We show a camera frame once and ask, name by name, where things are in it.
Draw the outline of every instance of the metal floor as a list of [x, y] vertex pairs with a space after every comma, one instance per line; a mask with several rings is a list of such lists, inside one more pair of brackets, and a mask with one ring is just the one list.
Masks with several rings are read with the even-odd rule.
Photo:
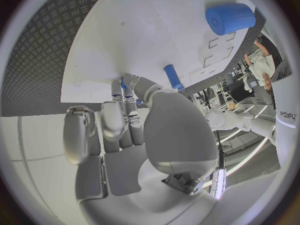
[[[75, 103], [61, 103], [65, 64], [74, 37], [97, 0], [48, 0], [31, 19], [9, 59], [2, 85], [2, 116], [64, 114]], [[226, 69], [185, 89], [190, 96], [231, 73], [262, 30], [265, 19], [255, 10], [256, 24], [248, 32]], [[100, 111], [100, 103], [85, 106]]]

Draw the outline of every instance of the white shirt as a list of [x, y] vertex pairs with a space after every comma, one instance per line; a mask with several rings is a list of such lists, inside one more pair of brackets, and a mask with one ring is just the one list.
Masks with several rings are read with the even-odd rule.
[[249, 56], [250, 61], [253, 63], [249, 67], [254, 77], [259, 81], [260, 86], [265, 85], [263, 73], [267, 73], [271, 78], [275, 72], [275, 65], [272, 55], [264, 56], [264, 52], [258, 48], [254, 53]]

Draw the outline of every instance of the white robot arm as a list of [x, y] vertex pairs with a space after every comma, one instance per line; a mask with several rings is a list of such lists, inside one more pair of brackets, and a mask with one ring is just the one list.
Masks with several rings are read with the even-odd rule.
[[274, 139], [275, 123], [261, 118], [255, 118], [250, 113], [236, 114], [233, 111], [212, 109], [205, 115], [212, 130], [231, 130], [238, 128], [242, 131], [253, 131], [270, 139], [276, 145]]

